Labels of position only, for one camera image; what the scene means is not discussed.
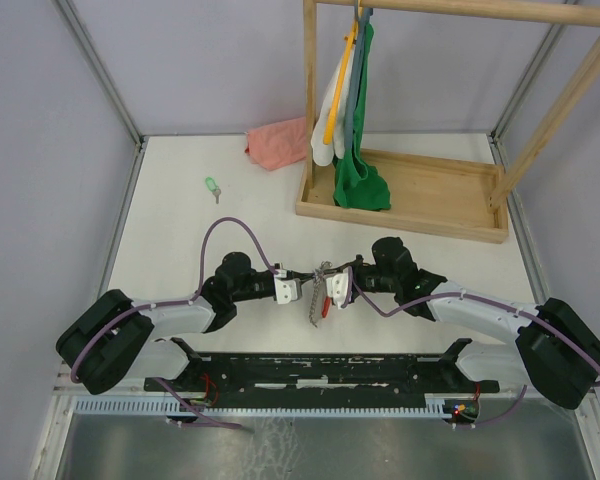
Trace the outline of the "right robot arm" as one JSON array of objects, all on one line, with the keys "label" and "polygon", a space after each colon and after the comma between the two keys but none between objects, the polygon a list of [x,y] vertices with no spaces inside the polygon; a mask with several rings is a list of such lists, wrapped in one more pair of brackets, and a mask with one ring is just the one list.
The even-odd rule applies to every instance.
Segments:
[{"label": "right robot arm", "polygon": [[472,382],[498,381],[531,386],[552,403],[574,410],[600,386],[600,340],[565,301],[542,304],[505,301],[466,289],[420,268],[398,237],[372,246],[374,261],[357,257],[346,272],[346,299],[369,300],[390,294],[400,313],[457,325],[491,338],[470,341],[438,368],[447,389],[461,391]]}]

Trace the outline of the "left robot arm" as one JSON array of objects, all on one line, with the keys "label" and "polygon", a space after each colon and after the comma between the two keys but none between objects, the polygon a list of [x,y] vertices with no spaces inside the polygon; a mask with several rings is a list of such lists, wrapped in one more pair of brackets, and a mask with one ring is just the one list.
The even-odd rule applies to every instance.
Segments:
[{"label": "left robot arm", "polygon": [[224,328],[237,316],[240,302],[295,302],[315,277],[279,264],[257,271],[247,254],[231,252],[196,292],[183,298],[150,302],[119,289],[107,291],[60,335],[55,350],[69,366],[72,382],[92,395],[125,378],[158,377],[189,390],[199,383],[201,366],[179,338]]}]

